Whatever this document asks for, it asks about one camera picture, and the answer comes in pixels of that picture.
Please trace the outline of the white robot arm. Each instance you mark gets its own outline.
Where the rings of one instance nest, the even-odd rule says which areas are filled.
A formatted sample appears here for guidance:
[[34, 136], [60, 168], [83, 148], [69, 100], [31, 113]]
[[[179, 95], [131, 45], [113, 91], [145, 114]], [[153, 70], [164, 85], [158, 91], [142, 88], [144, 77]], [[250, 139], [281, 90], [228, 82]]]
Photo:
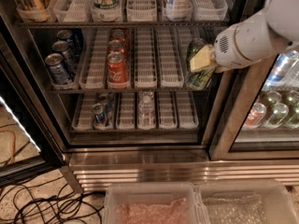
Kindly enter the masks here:
[[299, 43], [299, 0], [266, 0], [246, 20], [219, 33], [190, 60], [193, 73], [209, 69], [239, 69], [271, 55], [295, 49]]

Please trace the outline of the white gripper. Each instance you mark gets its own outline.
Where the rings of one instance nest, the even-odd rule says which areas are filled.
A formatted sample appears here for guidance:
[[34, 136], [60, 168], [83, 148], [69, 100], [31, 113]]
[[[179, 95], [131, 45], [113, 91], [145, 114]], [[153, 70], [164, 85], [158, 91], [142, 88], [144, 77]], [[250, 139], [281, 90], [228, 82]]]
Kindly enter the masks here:
[[216, 62], [219, 66], [215, 73], [244, 68], [264, 57], [284, 51], [288, 43], [288, 38], [279, 35], [268, 25], [265, 12], [259, 11], [219, 33], [214, 48], [212, 45], [204, 45], [191, 58], [190, 69], [198, 73], [215, 68]]

